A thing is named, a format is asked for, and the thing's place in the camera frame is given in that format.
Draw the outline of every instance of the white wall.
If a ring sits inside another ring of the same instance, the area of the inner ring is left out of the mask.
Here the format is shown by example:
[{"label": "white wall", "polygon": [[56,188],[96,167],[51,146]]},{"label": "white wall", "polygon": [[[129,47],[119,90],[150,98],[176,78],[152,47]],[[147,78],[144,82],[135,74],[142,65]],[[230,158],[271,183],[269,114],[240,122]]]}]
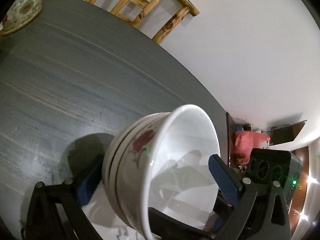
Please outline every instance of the white wall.
[{"label": "white wall", "polygon": [[[98,0],[110,10],[118,0]],[[320,30],[301,0],[190,0],[186,17],[161,46],[231,116],[262,129],[308,119],[293,150],[320,136]],[[125,15],[133,19],[138,11]],[[163,0],[140,30],[152,37],[180,8]]]},{"label": "white wall", "polygon": [[292,236],[292,240],[299,240],[312,226],[320,210],[320,139],[309,145],[309,179],[316,179],[317,183],[308,183],[307,196],[302,213],[308,216],[307,220],[300,220]]}]

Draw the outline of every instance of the bowl rim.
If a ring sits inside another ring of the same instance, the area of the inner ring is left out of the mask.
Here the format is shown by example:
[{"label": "bowl rim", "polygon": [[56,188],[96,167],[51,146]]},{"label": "bowl rim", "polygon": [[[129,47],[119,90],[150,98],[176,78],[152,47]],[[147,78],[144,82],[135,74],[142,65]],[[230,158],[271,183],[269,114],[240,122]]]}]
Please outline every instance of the bowl rim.
[{"label": "bowl rim", "polygon": [[[171,126],[173,121],[182,113],[188,110],[197,110],[199,111],[203,116],[205,116],[208,121],[212,125],[212,130],[213,130],[213,135],[215,138],[217,138],[217,143],[218,143],[218,149],[219,149],[219,155],[220,155],[220,145],[218,141],[218,136],[217,132],[215,130],[215,127],[208,116],[208,114],[199,106],[196,105],[183,105],[172,111],[166,118],[166,120],[161,124],[158,132],[156,133],[154,139],[151,142],[151,147],[150,147],[150,152],[152,152],[152,157],[156,157],[159,151],[160,144],[164,138],[165,132],[168,130],[168,128]],[[145,167],[143,169],[143,174],[142,174],[142,181],[141,181],[141,187],[139,193],[140,195],[140,207],[141,207],[141,215],[138,218],[139,223],[141,225],[141,231],[144,235],[144,237],[147,240],[154,239],[151,233],[151,228],[149,225],[149,215],[148,215],[148,199],[149,199],[149,190],[150,190],[150,183],[151,183],[151,174],[152,174],[153,166],[147,165],[145,163]]]}]

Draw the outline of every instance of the red plastic bag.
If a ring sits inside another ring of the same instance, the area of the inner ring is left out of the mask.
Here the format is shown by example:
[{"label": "red plastic bag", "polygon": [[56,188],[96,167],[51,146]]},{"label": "red plastic bag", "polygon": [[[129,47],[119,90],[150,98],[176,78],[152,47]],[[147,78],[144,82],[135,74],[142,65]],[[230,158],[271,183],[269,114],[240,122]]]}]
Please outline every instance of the red plastic bag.
[{"label": "red plastic bag", "polygon": [[235,137],[233,156],[238,165],[247,164],[252,149],[260,148],[260,143],[270,140],[270,137],[266,134],[251,131],[237,131]]}]

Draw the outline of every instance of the floral vase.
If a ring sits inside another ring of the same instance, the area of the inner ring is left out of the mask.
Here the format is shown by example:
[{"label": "floral vase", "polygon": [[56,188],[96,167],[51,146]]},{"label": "floral vase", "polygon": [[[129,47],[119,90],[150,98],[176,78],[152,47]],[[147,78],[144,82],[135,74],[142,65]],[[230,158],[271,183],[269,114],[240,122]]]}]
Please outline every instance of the floral vase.
[{"label": "floral vase", "polygon": [[31,22],[41,10],[42,0],[15,0],[4,16],[3,35],[13,33]]}]

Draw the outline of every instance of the metal screw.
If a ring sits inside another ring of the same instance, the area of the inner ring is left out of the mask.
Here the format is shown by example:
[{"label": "metal screw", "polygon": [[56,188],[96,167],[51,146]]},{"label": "metal screw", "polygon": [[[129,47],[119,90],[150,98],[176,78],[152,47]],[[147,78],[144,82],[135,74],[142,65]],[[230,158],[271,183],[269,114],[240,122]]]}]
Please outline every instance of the metal screw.
[{"label": "metal screw", "polygon": [[42,183],[41,181],[38,181],[38,182],[36,183],[36,187],[37,187],[37,188],[41,188],[42,185],[43,185],[43,183]]},{"label": "metal screw", "polygon": [[242,181],[244,184],[247,184],[247,185],[251,183],[251,179],[249,179],[249,178],[243,178]]},{"label": "metal screw", "polygon": [[273,182],[273,185],[276,186],[276,187],[280,187],[279,181],[276,181],[276,180]]},{"label": "metal screw", "polygon": [[72,182],[73,182],[73,179],[71,179],[71,178],[67,178],[64,180],[64,184],[67,184],[67,185],[72,184]]}]

